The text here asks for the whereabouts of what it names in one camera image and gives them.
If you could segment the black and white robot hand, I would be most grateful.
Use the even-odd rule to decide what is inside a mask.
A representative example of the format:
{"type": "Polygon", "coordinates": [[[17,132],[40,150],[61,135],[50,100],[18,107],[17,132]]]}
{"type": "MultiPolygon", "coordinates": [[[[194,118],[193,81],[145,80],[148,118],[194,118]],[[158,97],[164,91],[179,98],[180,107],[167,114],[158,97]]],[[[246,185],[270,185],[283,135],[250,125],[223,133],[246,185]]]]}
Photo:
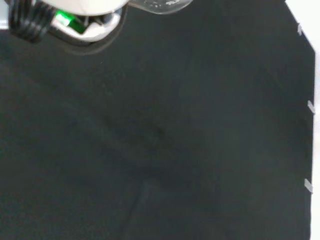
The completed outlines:
{"type": "Polygon", "coordinates": [[[0,29],[31,44],[51,34],[87,47],[119,31],[128,5],[127,0],[2,0],[0,29]]]}

